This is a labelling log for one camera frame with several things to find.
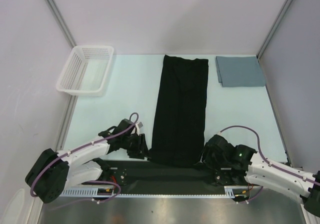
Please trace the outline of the black t shirt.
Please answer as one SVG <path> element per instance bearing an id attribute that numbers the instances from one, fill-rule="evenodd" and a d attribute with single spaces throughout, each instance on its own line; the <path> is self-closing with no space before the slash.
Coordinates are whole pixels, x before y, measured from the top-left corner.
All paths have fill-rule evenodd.
<path id="1" fill-rule="evenodd" d="M 165 55 L 153 123 L 149 160 L 191 167 L 205 142 L 209 61 Z"/>

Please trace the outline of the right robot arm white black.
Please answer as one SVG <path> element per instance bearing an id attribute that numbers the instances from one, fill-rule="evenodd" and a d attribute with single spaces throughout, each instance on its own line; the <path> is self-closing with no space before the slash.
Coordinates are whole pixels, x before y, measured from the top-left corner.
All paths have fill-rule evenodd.
<path id="1" fill-rule="evenodd" d="M 213 171 L 217 186 L 252 184 L 281 193 L 320 215 L 320 174 L 269 160 L 246 145 L 233 146 L 216 134 L 204 145 L 201 162 Z"/>

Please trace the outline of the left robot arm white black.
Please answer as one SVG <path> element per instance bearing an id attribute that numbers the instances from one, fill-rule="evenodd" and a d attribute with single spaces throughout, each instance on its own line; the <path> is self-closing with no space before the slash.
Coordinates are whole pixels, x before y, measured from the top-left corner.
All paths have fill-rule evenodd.
<path id="1" fill-rule="evenodd" d="M 102 194 L 119 195 L 121 184 L 102 156 L 120 149 L 133 159 L 148 156 L 143 133 L 101 132 L 92 141 L 72 150 L 44 150 L 25 177 L 34 198 L 49 204 L 65 190 L 77 185 L 102 185 Z"/>

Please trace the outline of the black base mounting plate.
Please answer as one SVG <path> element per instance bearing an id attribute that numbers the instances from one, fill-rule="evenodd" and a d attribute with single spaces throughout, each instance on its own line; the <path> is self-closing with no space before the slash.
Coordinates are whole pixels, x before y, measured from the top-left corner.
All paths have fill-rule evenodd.
<path id="1" fill-rule="evenodd" d="M 150 161 L 121 161 L 96 158 L 102 168 L 97 181 L 86 185 L 119 185 L 121 194 L 206 196 L 224 192 L 227 186 L 248 188 L 260 186 L 259 179 L 246 180 L 246 172 L 231 168 L 212 169 L 203 163 L 192 167 L 176 167 Z"/>

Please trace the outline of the folded grey-blue t shirt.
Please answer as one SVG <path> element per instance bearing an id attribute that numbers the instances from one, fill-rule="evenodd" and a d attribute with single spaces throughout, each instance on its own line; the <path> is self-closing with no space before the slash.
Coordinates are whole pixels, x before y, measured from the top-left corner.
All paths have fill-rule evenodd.
<path id="1" fill-rule="evenodd" d="M 265 76 L 256 56 L 215 58 L 218 82 L 224 88 L 264 87 Z"/>

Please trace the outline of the white plastic basket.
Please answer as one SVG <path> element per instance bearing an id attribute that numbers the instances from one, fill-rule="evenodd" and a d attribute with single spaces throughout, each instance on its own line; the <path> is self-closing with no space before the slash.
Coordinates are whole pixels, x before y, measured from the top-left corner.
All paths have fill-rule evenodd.
<path id="1" fill-rule="evenodd" d="M 71 50 L 56 90 L 71 96 L 103 95 L 115 49 L 109 45 L 77 45 Z"/>

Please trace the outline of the left aluminium corner post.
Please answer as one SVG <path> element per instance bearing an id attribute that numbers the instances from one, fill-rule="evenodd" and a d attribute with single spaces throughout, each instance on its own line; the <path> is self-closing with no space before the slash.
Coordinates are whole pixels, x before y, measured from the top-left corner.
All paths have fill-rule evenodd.
<path id="1" fill-rule="evenodd" d="M 44 0 L 47 4 L 53 18 L 57 22 L 66 42 L 71 48 L 74 48 L 77 44 L 76 41 L 72 35 L 72 32 L 70 31 L 58 5 L 56 4 L 55 0 Z"/>

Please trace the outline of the aluminium corner post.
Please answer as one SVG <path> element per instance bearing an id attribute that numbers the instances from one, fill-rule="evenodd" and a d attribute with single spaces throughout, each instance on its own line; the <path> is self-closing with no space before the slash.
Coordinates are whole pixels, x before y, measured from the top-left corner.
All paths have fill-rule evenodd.
<path id="1" fill-rule="evenodd" d="M 260 60 L 264 54 L 264 52 L 266 51 L 267 47 L 269 46 L 272 38 L 274 37 L 274 35 L 276 34 L 276 31 L 278 30 L 278 28 L 280 27 L 283 19 L 285 18 L 287 12 L 289 11 L 291 5 L 293 4 L 294 0 L 285 0 L 283 5 L 280 8 L 279 13 L 277 14 L 274 22 L 271 25 L 270 30 L 268 31 L 261 47 L 259 48 L 256 57 L 258 60 Z"/>
<path id="2" fill-rule="evenodd" d="M 58 5 L 56 4 L 55 0 L 44 0 L 47 4 L 53 18 L 57 22 L 66 42 L 71 48 L 74 48 L 77 44 L 76 41 L 72 35 L 72 32 L 70 31 Z"/>

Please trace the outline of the right aluminium corner post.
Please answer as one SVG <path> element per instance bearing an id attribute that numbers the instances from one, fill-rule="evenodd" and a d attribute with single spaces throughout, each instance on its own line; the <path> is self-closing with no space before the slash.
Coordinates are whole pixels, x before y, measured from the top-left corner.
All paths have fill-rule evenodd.
<path id="1" fill-rule="evenodd" d="M 272 38 L 274 37 L 274 35 L 276 34 L 276 31 L 278 30 L 278 28 L 280 27 L 283 19 L 285 18 L 287 12 L 289 11 L 291 5 L 293 4 L 294 0 L 285 0 L 283 5 L 280 8 L 279 13 L 277 14 L 274 22 L 271 25 L 270 30 L 268 31 L 261 47 L 259 48 L 256 57 L 258 60 L 260 60 L 264 54 L 264 52 L 266 51 L 267 47 L 269 46 Z"/>

